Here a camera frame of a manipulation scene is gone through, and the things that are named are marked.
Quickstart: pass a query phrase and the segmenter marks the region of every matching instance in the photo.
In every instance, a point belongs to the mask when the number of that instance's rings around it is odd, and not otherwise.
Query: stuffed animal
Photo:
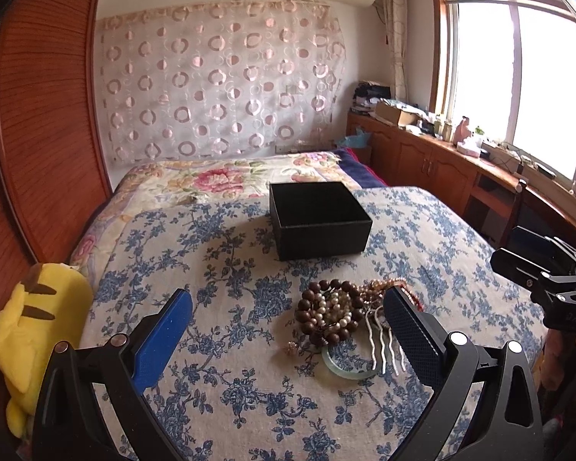
[[[33,416],[56,343],[77,348],[93,300],[85,277],[64,264],[36,264],[0,312],[0,370],[11,399],[7,423],[21,438]]]

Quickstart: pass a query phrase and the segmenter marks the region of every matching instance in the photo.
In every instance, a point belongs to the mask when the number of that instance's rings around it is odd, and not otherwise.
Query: window curtain
[[[114,161],[238,157],[332,138],[345,46],[328,5],[233,1],[98,22],[96,95]]]
[[[390,87],[395,98],[407,102],[404,56],[407,44],[407,0],[384,0],[386,40],[391,54]]]

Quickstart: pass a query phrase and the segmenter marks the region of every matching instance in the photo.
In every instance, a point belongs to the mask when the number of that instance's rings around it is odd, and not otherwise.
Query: bed
[[[370,174],[361,185],[339,166],[357,164],[349,160],[314,153],[139,167],[92,225],[93,247],[78,258],[98,289],[81,346],[130,332],[176,288],[192,294],[194,320],[157,386],[145,392],[186,459],[385,460],[416,422],[431,390],[409,363],[405,371],[397,363],[398,373],[389,367],[345,380],[299,335],[293,311],[311,280],[399,275],[446,329],[482,345],[518,340],[532,364],[539,354],[541,311],[525,290],[492,272],[490,246],[426,191],[384,187]],[[225,178],[212,181],[219,172]],[[280,262],[262,181],[269,172],[281,181],[344,182],[373,220],[364,253]],[[356,334],[333,358],[366,371],[365,333]],[[298,345],[292,357],[284,352],[289,341]],[[478,394],[474,387],[445,453],[458,448]],[[101,388],[98,396],[118,449],[132,457]]]

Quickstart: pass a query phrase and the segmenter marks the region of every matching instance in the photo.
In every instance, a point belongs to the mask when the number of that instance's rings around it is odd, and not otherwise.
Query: open black box
[[[271,184],[271,220],[281,261],[363,252],[372,220],[341,182]]]

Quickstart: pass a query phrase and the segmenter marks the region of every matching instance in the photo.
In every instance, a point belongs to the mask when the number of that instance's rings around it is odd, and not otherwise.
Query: window
[[[576,23],[560,0],[442,0],[444,106],[576,180]]]

